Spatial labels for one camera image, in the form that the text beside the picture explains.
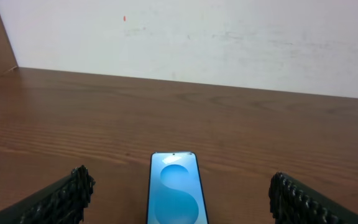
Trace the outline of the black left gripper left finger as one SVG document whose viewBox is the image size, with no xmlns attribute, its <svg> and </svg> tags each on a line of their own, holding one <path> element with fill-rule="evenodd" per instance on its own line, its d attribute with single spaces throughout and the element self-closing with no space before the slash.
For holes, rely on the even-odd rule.
<svg viewBox="0 0 358 224">
<path fill-rule="evenodd" d="M 0 211 L 0 224 L 79 224 L 95 180 L 85 166 Z"/>
</svg>

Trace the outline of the blue Galaxy smartphone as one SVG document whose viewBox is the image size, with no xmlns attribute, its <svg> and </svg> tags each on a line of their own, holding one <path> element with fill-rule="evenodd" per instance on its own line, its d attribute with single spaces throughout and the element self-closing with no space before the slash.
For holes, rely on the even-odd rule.
<svg viewBox="0 0 358 224">
<path fill-rule="evenodd" d="M 150 157 L 146 224 L 208 224 L 194 152 L 155 152 Z"/>
</svg>

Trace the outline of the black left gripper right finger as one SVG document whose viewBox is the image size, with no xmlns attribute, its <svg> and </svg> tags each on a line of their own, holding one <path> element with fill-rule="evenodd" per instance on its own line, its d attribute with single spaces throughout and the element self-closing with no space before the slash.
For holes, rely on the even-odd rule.
<svg viewBox="0 0 358 224">
<path fill-rule="evenodd" d="M 358 224 L 358 214 L 283 172 L 277 172 L 268 191 L 276 224 Z"/>
</svg>

